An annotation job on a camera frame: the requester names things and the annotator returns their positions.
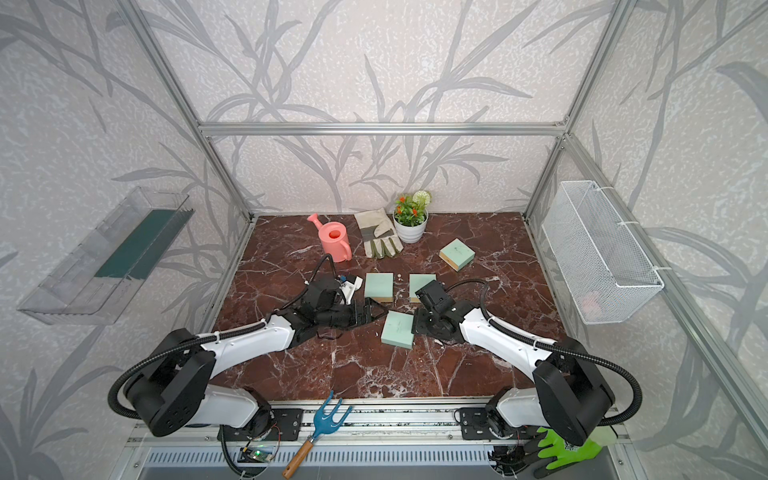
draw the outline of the wallpaper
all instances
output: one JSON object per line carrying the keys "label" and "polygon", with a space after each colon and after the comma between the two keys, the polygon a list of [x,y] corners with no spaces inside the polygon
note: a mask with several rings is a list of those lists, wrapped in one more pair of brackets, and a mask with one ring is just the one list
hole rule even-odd
{"label": "wallpaper", "polygon": [[[559,182],[584,180],[567,153],[545,186],[529,226],[569,335],[629,370],[643,388],[640,411],[624,424],[650,480],[768,478],[768,458],[723,394],[661,296],[623,323],[582,323],[541,223]],[[632,398],[620,376],[602,370],[619,409]]]}
{"label": "wallpaper", "polygon": [[204,121],[560,121],[614,0],[139,3]]}
{"label": "wallpaper", "polygon": [[[115,5],[0,2],[0,478],[107,478],[134,421],[106,392],[167,331],[196,330],[246,218]],[[185,229],[112,326],[17,305],[137,185],[185,192]]]}
{"label": "wallpaper", "polygon": [[371,210],[419,189],[432,193],[432,212],[492,212],[524,210],[553,143],[552,137],[225,137],[216,147],[252,211],[262,214]]}
{"label": "wallpaper", "polygon": [[768,394],[768,2],[633,12],[576,132]]}

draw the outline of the clear plastic tray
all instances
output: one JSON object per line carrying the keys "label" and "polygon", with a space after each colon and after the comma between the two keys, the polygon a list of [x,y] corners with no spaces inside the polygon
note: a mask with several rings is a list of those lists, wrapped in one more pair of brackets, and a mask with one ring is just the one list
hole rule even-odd
{"label": "clear plastic tray", "polygon": [[18,309],[48,324],[111,325],[189,220],[188,198],[134,188]]}

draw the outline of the white wire basket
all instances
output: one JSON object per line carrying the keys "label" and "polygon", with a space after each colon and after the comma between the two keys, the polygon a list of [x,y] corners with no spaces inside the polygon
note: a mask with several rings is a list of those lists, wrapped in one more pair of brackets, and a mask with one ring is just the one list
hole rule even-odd
{"label": "white wire basket", "polygon": [[664,281],[591,180],[561,182],[542,224],[584,323],[632,316]]}

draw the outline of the potted plant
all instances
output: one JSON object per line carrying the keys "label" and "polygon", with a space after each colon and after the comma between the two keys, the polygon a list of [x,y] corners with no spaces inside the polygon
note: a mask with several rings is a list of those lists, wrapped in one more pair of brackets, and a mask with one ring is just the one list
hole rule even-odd
{"label": "potted plant", "polygon": [[432,196],[426,190],[419,190],[413,195],[403,194],[395,202],[395,231],[403,243],[416,243],[424,234],[429,213],[427,205],[432,202]]}

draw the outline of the white round flower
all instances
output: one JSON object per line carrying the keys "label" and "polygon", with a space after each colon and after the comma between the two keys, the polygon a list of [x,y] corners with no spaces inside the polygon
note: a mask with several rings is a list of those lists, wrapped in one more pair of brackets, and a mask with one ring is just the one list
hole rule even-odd
{"label": "white round flower", "polygon": [[432,196],[427,190],[419,190],[413,194],[413,200],[424,205],[425,207],[432,202]]}

